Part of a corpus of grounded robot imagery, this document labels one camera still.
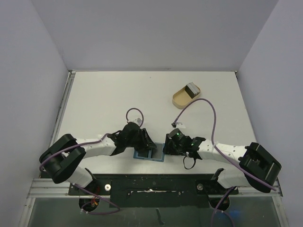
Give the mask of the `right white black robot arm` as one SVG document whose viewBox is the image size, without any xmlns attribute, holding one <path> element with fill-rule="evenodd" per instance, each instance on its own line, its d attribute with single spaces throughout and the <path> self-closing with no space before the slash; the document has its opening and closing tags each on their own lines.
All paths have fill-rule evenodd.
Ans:
<svg viewBox="0 0 303 227">
<path fill-rule="evenodd" d="M 215 193 L 235 186 L 251 186 L 269 193 L 281 171 L 281 164 L 260 144 L 232 146 L 214 143 L 202 137 L 190 138 L 175 128 L 165 138 L 166 155 L 183 156 L 194 160 L 213 160 L 232 165 L 235 169 L 218 168 L 211 189 Z"/>
</svg>

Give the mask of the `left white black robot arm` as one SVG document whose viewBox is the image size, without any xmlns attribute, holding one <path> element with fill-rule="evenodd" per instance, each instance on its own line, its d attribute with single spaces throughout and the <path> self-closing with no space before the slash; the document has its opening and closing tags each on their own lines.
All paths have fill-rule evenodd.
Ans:
<svg viewBox="0 0 303 227">
<path fill-rule="evenodd" d="M 129 122 L 122 130 L 100 135 L 97 139 L 77 139 L 67 133 L 61 136 L 39 158 L 40 171 L 45 171 L 55 184 L 69 182 L 85 194 L 96 190 L 96 179 L 80 162 L 89 157 L 115 156 L 126 148 L 146 153 L 157 146 L 147 130 L 134 122 Z"/>
</svg>

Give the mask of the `blue card holder wallet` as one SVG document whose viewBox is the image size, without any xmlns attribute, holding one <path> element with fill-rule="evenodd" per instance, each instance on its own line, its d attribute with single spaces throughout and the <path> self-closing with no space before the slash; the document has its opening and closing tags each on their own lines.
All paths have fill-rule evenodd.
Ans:
<svg viewBox="0 0 303 227">
<path fill-rule="evenodd" d="M 148 157 L 148 158 L 141 158 L 141 157 L 138 157 L 138 156 L 137 156 L 137 155 L 138 155 L 138 151 L 135 150 L 135 151 L 134 151 L 133 158 L 134 158 L 134 159 L 141 159 L 141 160 L 155 161 L 155 162 L 164 162 L 164 157 L 165 157 L 165 154 L 164 154 L 164 153 L 163 153 L 162 159 L 158 160 L 158 159 L 153 159 L 153 158 L 151 158 L 152 149 L 149 150 L 149 151 L 150 151 L 150 152 L 149 152 L 149 157 Z"/>
</svg>

